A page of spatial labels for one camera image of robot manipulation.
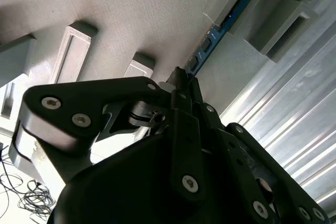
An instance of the rectangular slot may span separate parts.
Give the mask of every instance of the rectangular slot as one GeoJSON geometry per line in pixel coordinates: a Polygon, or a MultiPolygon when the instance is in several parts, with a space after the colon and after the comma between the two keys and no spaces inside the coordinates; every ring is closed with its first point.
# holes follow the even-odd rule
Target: rectangular slot
{"type": "Polygon", "coordinates": [[[6,85],[4,102],[1,108],[1,117],[10,119],[10,114],[12,113],[14,103],[14,83],[9,83],[6,85]]]}
{"type": "Polygon", "coordinates": [[[220,25],[219,32],[225,30],[228,31],[234,24],[234,22],[239,18],[239,16],[242,14],[246,6],[250,0],[237,0],[233,8],[230,10],[228,15],[225,17],[224,21],[220,25]]]}
{"type": "Polygon", "coordinates": [[[190,60],[189,60],[189,67],[191,69],[191,71],[194,71],[195,68],[198,65],[198,58],[196,55],[194,55],[190,60]]]}
{"type": "Polygon", "coordinates": [[[190,79],[198,73],[212,51],[224,37],[226,32],[229,31],[232,25],[238,20],[250,1],[251,0],[237,0],[225,16],[224,21],[221,22],[221,25],[219,27],[216,24],[212,25],[185,66],[185,70],[190,79]]]}
{"type": "Polygon", "coordinates": [[[297,31],[304,25],[306,18],[302,15],[298,16],[296,20],[288,27],[279,40],[271,47],[266,54],[270,59],[274,59],[276,54],[283,48],[283,46],[297,33],[297,31]]]}
{"type": "Polygon", "coordinates": [[[207,52],[211,46],[211,40],[209,38],[205,38],[202,43],[202,51],[207,52]]]}

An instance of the screw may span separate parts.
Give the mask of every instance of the screw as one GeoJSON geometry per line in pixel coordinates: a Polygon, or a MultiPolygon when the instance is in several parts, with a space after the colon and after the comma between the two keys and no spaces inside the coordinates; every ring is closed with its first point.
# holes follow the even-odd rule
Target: screw
{"type": "Polygon", "coordinates": [[[317,208],[313,208],[313,212],[316,215],[317,218],[319,218],[322,221],[325,221],[325,217],[324,215],[317,209],[317,208]]]}
{"type": "Polygon", "coordinates": [[[72,122],[78,127],[86,128],[90,126],[91,119],[87,115],[79,113],[72,117],[72,122]]]}
{"type": "Polygon", "coordinates": [[[152,90],[155,90],[155,89],[156,89],[156,86],[154,86],[154,85],[151,84],[151,83],[149,83],[147,86],[148,86],[150,89],[152,89],[152,90]]]}
{"type": "Polygon", "coordinates": [[[198,183],[192,176],[184,175],[182,178],[182,184],[184,188],[191,193],[198,191],[198,183]]]}
{"type": "Polygon", "coordinates": [[[42,99],[41,103],[43,107],[50,110],[56,110],[61,107],[61,102],[55,97],[45,97],[42,99]]]}
{"type": "Polygon", "coordinates": [[[243,129],[241,127],[239,127],[238,125],[236,126],[236,130],[239,132],[239,133],[242,133],[243,132],[243,129]]]}
{"type": "Polygon", "coordinates": [[[187,98],[187,96],[186,96],[184,93],[180,93],[180,97],[182,97],[182,98],[184,98],[184,99],[187,98]]]}
{"type": "Polygon", "coordinates": [[[310,220],[310,215],[307,213],[307,211],[303,208],[303,207],[299,207],[300,212],[302,213],[302,215],[307,219],[310,220]]]}
{"type": "Polygon", "coordinates": [[[207,105],[206,108],[207,108],[210,112],[214,112],[214,111],[215,111],[214,108],[211,107],[210,105],[207,105]]]}
{"type": "Polygon", "coordinates": [[[259,214],[260,217],[262,217],[265,220],[268,218],[268,211],[262,203],[260,203],[258,201],[254,201],[253,202],[253,208],[254,208],[255,212],[257,214],[259,214]]]}

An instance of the black cable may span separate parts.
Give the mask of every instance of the black cable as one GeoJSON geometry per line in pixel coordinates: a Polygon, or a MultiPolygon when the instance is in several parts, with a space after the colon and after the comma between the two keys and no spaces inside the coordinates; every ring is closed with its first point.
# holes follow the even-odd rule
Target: black cable
{"type": "Polygon", "coordinates": [[[6,192],[6,195],[7,195],[7,207],[6,207],[6,210],[4,211],[4,213],[0,216],[0,219],[7,213],[7,210],[9,208],[9,195],[8,195],[8,192],[7,192],[7,189],[4,187],[5,189],[5,192],[6,192]]]}
{"type": "MultiPolygon", "coordinates": [[[[2,153],[2,151],[5,149],[5,148],[7,148],[8,146],[6,146],[6,147],[4,147],[4,148],[2,148],[1,150],[0,150],[0,161],[2,162],[2,158],[1,158],[1,153],[2,153]]],[[[7,188],[3,185],[3,183],[2,183],[2,180],[1,180],[1,178],[0,178],[0,184],[4,187],[4,189],[5,189],[5,191],[4,191],[4,193],[6,193],[6,195],[7,195],[7,207],[6,207],[6,210],[4,211],[4,213],[0,216],[0,219],[7,213],[7,210],[8,210],[8,208],[9,208],[9,195],[8,195],[8,191],[7,191],[7,188]]]]}
{"type": "Polygon", "coordinates": [[[34,221],[35,223],[39,224],[36,220],[34,220],[32,218],[33,215],[36,215],[38,218],[42,219],[43,221],[47,220],[47,217],[51,214],[52,211],[52,206],[55,204],[55,201],[52,199],[50,192],[48,190],[47,187],[43,186],[42,184],[36,182],[35,180],[31,180],[27,183],[27,188],[28,188],[28,192],[26,193],[21,193],[18,190],[16,190],[15,188],[22,185],[23,184],[23,180],[20,176],[18,175],[12,175],[12,174],[8,174],[5,164],[6,165],[12,165],[11,163],[5,162],[4,160],[6,159],[2,159],[2,157],[0,158],[1,164],[4,168],[5,173],[0,175],[0,184],[4,187],[5,191],[2,193],[6,193],[7,194],[7,207],[5,212],[1,215],[0,219],[2,218],[2,216],[7,212],[8,207],[9,207],[9,195],[8,195],[8,191],[12,191],[14,192],[18,197],[19,197],[19,202],[17,204],[17,206],[21,209],[25,209],[29,212],[31,212],[31,215],[29,216],[29,218],[34,221]],[[8,179],[8,182],[11,186],[8,187],[4,184],[4,181],[2,180],[3,177],[6,177],[8,179]],[[13,186],[10,177],[16,178],[19,180],[20,183],[18,183],[18,185],[13,186]]]}
{"type": "Polygon", "coordinates": [[[27,188],[28,192],[21,198],[18,207],[30,211],[32,214],[46,221],[47,217],[51,214],[52,206],[55,204],[48,188],[35,180],[29,181],[27,188]]]}

